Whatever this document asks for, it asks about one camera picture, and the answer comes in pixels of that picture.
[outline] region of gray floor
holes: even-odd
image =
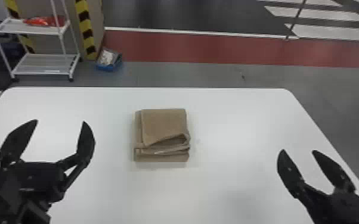
[[[103,73],[81,63],[65,77],[21,77],[16,86],[286,88],[359,177],[359,69],[196,63],[125,63]]]

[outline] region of floor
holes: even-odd
[[[359,41],[359,0],[127,0],[106,1],[111,30],[157,29]]]
[[[14,86],[286,88],[359,177],[359,69],[125,62],[115,73],[81,63],[66,77],[22,77]]]

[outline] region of blue container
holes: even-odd
[[[97,64],[96,63],[96,68],[101,70],[101,71],[115,71],[117,70],[118,67],[120,67],[120,65],[122,64],[122,59],[119,58],[116,63],[114,65],[109,65],[109,66],[104,66],[102,64]]]

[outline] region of metal shelf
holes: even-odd
[[[16,34],[33,34],[33,35],[63,35],[67,28],[70,26],[70,20],[65,22],[65,25],[60,27],[49,26],[31,26],[14,18],[6,18],[0,23],[0,33],[16,33]]]
[[[26,54],[12,74],[63,74],[73,73],[79,54]]]
[[[55,10],[54,1],[55,0],[50,0],[50,5],[53,11],[54,20],[58,24],[58,15]],[[65,0],[61,0],[61,4],[63,5],[65,18],[69,18]],[[17,74],[63,74],[68,75],[70,82],[74,81],[73,72],[78,61],[80,60],[80,53],[78,43],[75,38],[74,29],[70,24],[70,20],[67,19],[63,27],[31,26],[24,23],[23,20],[11,18],[7,8],[5,9],[5,13],[7,18],[2,23],[0,23],[0,33],[58,36],[61,49],[63,51],[63,54],[31,54],[25,44],[23,44],[26,55],[13,69],[8,62],[8,58],[6,57],[3,47],[0,43],[0,54],[13,80],[18,80],[16,78]],[[66,51],[63,35],[67,31],[68,27],[70,27],[72,40],[76,48],[76,54],[67,54]]]

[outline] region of white wire shelf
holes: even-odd
[[[63,35],[70,26],[70,20],[67,20],[58,32],[57,27],[49,26],[31,26],[14,18],[6,18],[0,23],[0,33],[33,34],[33,35]]]
[[[64,74],[73,73],[79,54],[26,54],[12,74]]]

